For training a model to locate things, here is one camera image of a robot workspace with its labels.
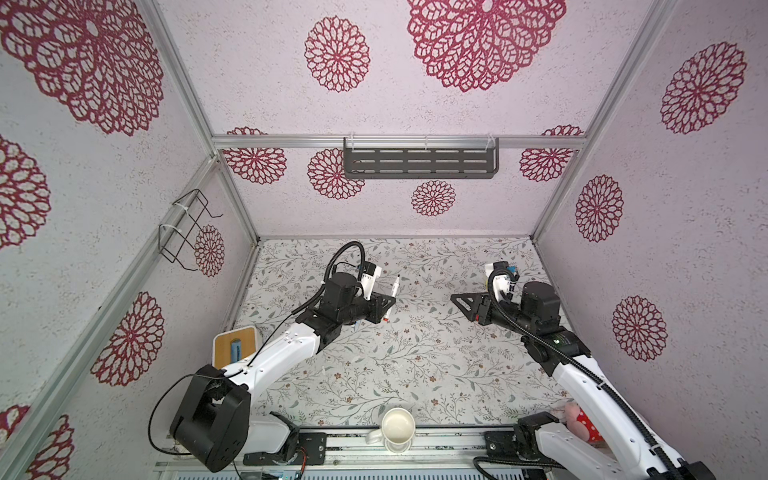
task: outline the leaf pattern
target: leaf pattern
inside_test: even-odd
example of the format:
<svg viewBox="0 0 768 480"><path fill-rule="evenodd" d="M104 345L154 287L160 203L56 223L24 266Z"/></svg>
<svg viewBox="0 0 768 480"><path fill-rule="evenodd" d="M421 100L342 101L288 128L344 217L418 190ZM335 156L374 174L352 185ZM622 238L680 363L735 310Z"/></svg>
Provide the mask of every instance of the leaf pattern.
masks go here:
<svg viewBox="0 0 768 480"><path fill-rule="evenodd" d="M254 325L266 338L316 292L345 242L262 242L237 326ZM366 259L383 270L374 290L389 293L400 274L390 321L345 326L319 355L275 381L260 397L258 413L278 411L301 425L375 425L395 406L411 411L420 425L512 423L541 410L561 416L568 393L532 361L519 335L469 322L450 301L453 293L483 291L483 265L491 261L507 260L520 270L517 301L525 282L548 281L530 240L361 242ZM339 260L357 264L357 256L350 250Z"/></svg>

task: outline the stuffed toy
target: stuffed toy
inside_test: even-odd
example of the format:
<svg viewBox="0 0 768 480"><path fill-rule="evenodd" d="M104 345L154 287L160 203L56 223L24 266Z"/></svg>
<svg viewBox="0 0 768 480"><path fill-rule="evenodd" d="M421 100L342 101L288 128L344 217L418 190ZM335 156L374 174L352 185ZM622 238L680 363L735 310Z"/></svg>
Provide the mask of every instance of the stuffed toy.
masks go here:
<svg viewBox="0 0 768 480"><path fill-rule="evenodd" d="M565 426L572 434L587 443L604 442L600 432L592 425L592 422L576 402L565 404Z"/></svg>

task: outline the red mandala pattern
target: red mandala pattern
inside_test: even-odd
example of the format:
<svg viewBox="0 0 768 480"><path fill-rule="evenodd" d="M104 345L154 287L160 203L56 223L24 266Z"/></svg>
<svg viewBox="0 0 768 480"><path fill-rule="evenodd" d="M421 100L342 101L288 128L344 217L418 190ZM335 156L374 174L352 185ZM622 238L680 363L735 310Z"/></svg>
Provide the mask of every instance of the red mandala pattern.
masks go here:
<svg viewBox="0 0 768 480"><path fill-rule="evenodd" d="M606 175L588 181L576 202L576 225L591 242L605 240L619 226L624 200L619 183Z"/></svg>
<svg viewBox="0 0 768 480"><path fill-rule="evenodd" d="M230 135L266 135L256 128L238 127ZM232 171L255 184L277 182L286 172L282 148L228 148L222 151Z"/></svg>
<svg viewBox="0 0 768 480"><path fill-rule="evenodd" d="M348 91L368 73L371 59L366 38L345 18L325 17L317 22L304 48L312 76L330 91Z"/></svg>
<svg viewBox="0 0 768 480"><path fill-rule="evenodd" d="M16 430L16 427L22 421L24 415L27 415L28 411L29 406L14 405L0 413L0 449L11 437L11 434Z"/></svg>
<svg viewBox="0 0 768 480"><path fill-rule="evenodd" d="M453 206L456 192L446 182L430 180L419 185L411 196L411 205L425 217L444 214Z"/></svg>
<svg viewBox="0 0 768 480"><path fill-rule="evenodd" d="M50 196L35 159L0 135L0 249L35 236L51 211Z"/></svg>
<svg viewBox="0 0 768 480"><path fill-rule="evenodd" d="M138 380L163 346L164 323L156 299L147 292L139 293L133 308L125 314L91 367L91 373L99 383L112 386L126 386Z"/></svg>
<svg viewBox="0 0 768 480"><path fill-rule="evenodd" d="M558 125L546 130L543 135L582 135L584 132L573 125ZM523 177L545 182L560 177L563 168L571 159L573 150L567 148L528 148L520 157L520 171Z"/></svg>
<svg viewBox="0 0 768 480"><path fill-rule="evenodd" d="M4 0L0 34L40 91L75 119L133 135L159 115L163 70L132 1Z"/></svg>
<svg viewBox="0 0 768 480"><path fill-rule="evenodd" d="M224 265L224 240L213 225L200 229L194 241L194 259L205 276L215 276Z"/></svg>
<svg viewBox="0 0 768 480"><path fill-rule="evenodd" d="M409 0L414 55L444 87L488 90L528 67L565 0Z"/></svg>
<svg viewBox="0 0 768 480"><path fill-rule="evenodd" d="M614 335L621 349L635 359L653 360L667 346L667 324L648 299L629 296L614 311Z"/></svg>
<svg viewBox="0 0 768 480"><path fill-rule="evenodd" d="M725 113L744 83L744 52L723 41L689 58L672 76L661 99L661 120L668 130L688 134Z"/></svg>
<svg viewBox="0 0 768 480"><path fill-rule="evenodd" d="M306 168L315 190L328 198L341 200L357 195L365 180L350 180L344 174L344 152L338 148L317 152Z"/></svg>
<svg viewBox="0 0 768 480"><path fill-rule="evenodd" d="M69 460L74 452L73 434L74 429L69 425L69 415L62 415L56 423L56 430L48 435L42 450L27 468L27 480L64 478L64 475L69 472Z"/></svg>

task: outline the white mug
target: white mug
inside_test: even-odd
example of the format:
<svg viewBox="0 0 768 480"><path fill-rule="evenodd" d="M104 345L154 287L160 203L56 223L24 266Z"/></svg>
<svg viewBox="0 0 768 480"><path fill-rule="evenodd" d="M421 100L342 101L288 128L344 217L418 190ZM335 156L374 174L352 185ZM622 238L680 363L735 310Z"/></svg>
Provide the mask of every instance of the white mug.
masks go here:
<svg viewBox="0 0 768 480"><path fill-rule="evenodd" d="M382 428L366 435L366 444L384 441L384 446L391 453L403 453L411 448L416 434L416 422L406 409L396 407L382 417Z"/></svg>

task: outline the white marker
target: white marker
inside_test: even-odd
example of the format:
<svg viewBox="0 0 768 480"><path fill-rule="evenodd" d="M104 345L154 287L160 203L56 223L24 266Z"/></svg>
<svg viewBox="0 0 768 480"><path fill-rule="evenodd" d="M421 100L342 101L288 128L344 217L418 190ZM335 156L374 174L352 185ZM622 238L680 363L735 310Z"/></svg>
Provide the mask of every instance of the white marker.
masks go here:
<svg viewBox="0 0 768 480"><path fill-rule="evenodd" d="M398 288L400 288L400 275L398 275L397 278L395 278L395 282L392 284L392 296L397 295L397 289ZM385 322L389 321L389 314L392 312L392 308L394 308L394 305L389 307L387 309L386 313L384 314L384 321Z"/></svg>

